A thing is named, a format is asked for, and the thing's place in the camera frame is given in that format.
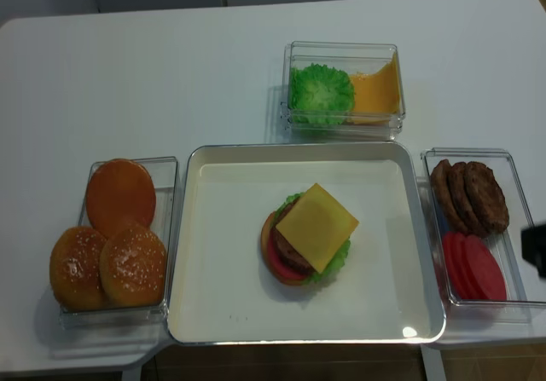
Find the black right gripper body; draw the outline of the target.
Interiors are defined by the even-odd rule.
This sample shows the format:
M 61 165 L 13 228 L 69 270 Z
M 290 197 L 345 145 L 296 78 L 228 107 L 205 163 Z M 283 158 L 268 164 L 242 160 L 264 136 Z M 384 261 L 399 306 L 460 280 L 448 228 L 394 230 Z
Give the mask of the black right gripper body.
M 546 225 L 534 225 L 521 230 L 521 254 L 533 265 L 539 277 L 546 277 Z

